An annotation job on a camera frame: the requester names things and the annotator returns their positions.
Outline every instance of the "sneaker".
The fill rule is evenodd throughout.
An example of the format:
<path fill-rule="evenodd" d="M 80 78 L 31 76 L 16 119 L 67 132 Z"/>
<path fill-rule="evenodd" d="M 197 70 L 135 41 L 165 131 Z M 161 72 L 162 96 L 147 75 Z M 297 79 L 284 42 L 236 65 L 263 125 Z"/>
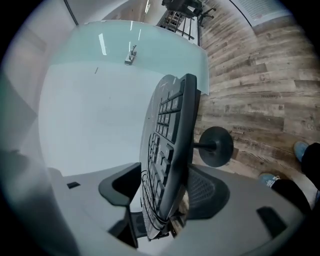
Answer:
<path fill-rule="evenodd" d="M 270 173 L 262 173 L 259 175 L 258 180 L 267 187 L 271 188 L 277 180 L 280 180 L 280 177 Z"/>
<path fill-rule="evenodd" d="M 309 145 L 307 143 L 302 141 L 297 141 L 293 146 L 295 157 L 299 160 L 300 163 L 308 146 Z"/>

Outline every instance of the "keyboard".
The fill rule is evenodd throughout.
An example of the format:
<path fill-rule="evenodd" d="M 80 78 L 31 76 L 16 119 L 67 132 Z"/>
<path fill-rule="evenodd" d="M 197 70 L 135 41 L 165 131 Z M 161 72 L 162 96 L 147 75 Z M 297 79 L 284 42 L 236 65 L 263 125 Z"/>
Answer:
<path fill-rule="evenodd" d="M 179 206 L 181 185 L 194 131 L 197 78 L 162 79 L 154 129 L 149 135 L 142 214 L 149 239 L 154 239 Z"/>

